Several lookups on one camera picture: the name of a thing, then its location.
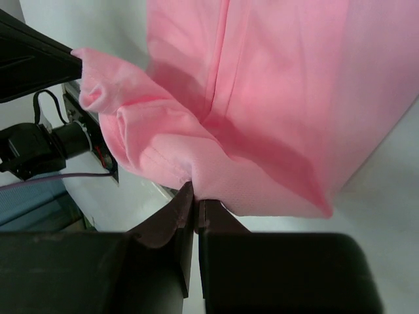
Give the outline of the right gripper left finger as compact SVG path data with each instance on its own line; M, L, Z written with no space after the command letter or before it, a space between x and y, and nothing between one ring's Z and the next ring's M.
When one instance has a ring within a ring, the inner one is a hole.
M194 189L127 232L3 232L2 313L180 313Z

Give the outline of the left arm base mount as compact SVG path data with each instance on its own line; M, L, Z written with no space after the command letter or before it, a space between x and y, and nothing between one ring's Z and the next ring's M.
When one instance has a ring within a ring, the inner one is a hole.
M67 119L55 94L44 89L32 97L33 122L22 122L1 130L2 173L8 172L21 181L31 182L36 176L65 169L68 160L89 152L98 160L104 173L70 173L58 175L58 178L111 177L118 181L118 164L105 144L98 121L81 109L71 88L70 83L64 84ZM52 128L41 122L41 94L51 97L61 126Z

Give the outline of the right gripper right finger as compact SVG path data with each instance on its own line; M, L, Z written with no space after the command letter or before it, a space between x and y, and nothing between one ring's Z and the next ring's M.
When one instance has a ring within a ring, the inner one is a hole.
M366 256L348 235L251 232L219 201L196 208L207 313L382 313Z

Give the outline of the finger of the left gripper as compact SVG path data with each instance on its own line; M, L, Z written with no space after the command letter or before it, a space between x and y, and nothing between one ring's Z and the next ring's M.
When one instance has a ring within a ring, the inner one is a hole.
M1 11L1 103L81 78L72 49Z

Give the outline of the pink t shirt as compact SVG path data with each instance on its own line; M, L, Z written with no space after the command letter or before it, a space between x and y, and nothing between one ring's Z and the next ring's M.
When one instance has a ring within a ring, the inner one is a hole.
M241 216L330 217L418 96L417 1L149 1L147 70L91 48L79 102L127 171Z

